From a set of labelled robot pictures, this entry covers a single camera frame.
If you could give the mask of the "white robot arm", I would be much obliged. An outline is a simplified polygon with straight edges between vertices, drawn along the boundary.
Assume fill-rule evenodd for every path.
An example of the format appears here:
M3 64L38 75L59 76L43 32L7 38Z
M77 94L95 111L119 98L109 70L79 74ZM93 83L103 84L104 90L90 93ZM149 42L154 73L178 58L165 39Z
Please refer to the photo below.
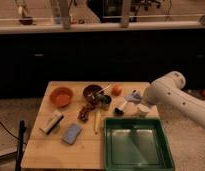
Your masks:
M205 102L183 92L185 84L186 79L180 72L169 72L145 89L142 103L148 107L168 104L205 129Z

